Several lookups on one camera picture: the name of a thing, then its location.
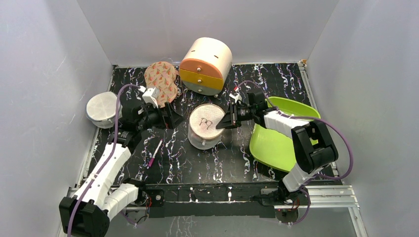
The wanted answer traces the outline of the white mesh laundry bag beige zipper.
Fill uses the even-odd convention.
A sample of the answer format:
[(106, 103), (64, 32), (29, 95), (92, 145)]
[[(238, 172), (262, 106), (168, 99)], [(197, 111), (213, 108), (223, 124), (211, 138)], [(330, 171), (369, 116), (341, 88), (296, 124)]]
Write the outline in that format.
[(216, 126), (224, 117), (224, 110), (215, 104), (197, 106), (189, 116), (188, 139), (192, 146), (200, 150), (215, 147), (221, 140), (224, 128)]

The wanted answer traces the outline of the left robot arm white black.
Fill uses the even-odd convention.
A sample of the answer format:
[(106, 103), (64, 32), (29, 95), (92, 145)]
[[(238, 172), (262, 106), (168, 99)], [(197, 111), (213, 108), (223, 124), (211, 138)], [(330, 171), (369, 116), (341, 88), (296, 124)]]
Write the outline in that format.
[(111, 220), (133, 203), (143, 205), (148, 193), (143, 181), (127, 178), (114, 191), (110, 188), (129, 160), (142, 132), (151, 128), (175, 129), (185, 120), (166, 102), (163, 108), (148, 103), (132, 110), (132, 117), (110, 135), (101, 159), (72, 197), (62, 198), (59, 212), (63, 232), (69, 237), (103, 237)]

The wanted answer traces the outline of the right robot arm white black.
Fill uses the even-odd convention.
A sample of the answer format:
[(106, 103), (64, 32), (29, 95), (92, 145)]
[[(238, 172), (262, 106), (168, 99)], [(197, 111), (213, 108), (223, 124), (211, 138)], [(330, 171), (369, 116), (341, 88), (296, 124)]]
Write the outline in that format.
[(270, 194), (255, 199), (292, 204), (303, 187), (324, 167), (338, 159), (338, 151), (327, 125), (314, 117), (294, 117), (271, 105), (262, 92), (249, 92), (249, 102), (242, 101), (239, 92), (230, 93), (230, 104), (217, 129), (233, 129), (252, 120), (261, 127), (281, 133), (293, 142), (296, 164)]

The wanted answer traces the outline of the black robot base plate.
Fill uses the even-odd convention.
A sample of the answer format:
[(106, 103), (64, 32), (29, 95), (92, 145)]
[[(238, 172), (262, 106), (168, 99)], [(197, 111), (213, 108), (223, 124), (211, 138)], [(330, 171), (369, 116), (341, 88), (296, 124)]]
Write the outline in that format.
[(277, 189), (276, 182), (148, 184), (146, 192), (154, 191), (151, 218), (177, 216), (258, 216), (276, 218), (278, 210), (263, 205), (255, 196), (261, 190)]

